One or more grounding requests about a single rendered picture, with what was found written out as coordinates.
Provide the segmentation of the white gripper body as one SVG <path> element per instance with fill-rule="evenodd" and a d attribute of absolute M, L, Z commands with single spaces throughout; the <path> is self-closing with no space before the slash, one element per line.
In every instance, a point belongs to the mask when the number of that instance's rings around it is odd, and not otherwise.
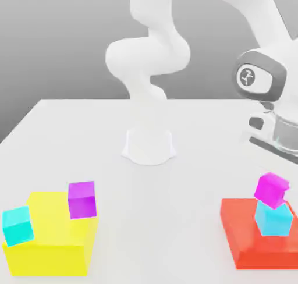
<path fill-rule="evenodd" d="M 242 132 L 242 155 L 270 171 L 298 171 L 298 155 L 288 154 L 248 131 Z"/>

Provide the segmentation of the small magenta cube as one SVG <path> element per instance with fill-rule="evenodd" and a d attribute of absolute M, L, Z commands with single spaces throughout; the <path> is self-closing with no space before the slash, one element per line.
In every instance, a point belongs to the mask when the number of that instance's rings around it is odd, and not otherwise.
<path fill-rule="evenodd" d="M 259 178 L 254 197 L 276 209 L 285 202 L 283 198 L 288 189 L 288 180 L 269 172 Z"/>

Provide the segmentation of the small cyan cube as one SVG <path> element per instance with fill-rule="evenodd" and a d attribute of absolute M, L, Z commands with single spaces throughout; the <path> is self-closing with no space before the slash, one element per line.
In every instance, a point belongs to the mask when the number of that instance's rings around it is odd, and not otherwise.
<path fill-rule="evenodd" d="M 2 229 L 8 247 L 32 241 L 34 233 L 29 206 L 5 210 L 2 213 Z"/>
<path fill-rule="evenodd" d="M 262 201 L 257 201 L 254 219 L 261 236 L 288 237 L 293 218 L 287 203 L 273 209 Z"/>

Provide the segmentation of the small purple cube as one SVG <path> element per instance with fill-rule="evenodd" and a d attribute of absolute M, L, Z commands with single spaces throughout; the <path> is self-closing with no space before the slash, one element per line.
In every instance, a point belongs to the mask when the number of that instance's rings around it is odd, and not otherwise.
<path fill-rule="evenodd" d="M 96 217 L 94 181 L 70 183 L 68 186 L 68 206 L 71 219 Z"/>

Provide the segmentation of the large orange box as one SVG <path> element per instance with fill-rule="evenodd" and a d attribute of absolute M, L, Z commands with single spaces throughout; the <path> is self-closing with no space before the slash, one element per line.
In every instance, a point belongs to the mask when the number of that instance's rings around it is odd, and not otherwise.
<path fill-rule="evenodd" d="M 298 216 L 288 237 L 262 236 L 254 220 L 257 200 L 224 198 L 220 216 L 237 269 L 298 270 Z"/>

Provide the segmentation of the large yellow box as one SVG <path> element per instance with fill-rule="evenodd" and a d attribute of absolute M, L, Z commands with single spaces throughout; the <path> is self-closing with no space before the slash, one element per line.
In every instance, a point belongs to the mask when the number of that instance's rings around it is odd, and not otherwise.
<path fill-rule="evenodd" d="M 65 192 L 32 192 L 27 199 L 34 240 L 2 248 L 13 276 L 86 276 L 98 218 L 71 219 Z"/>

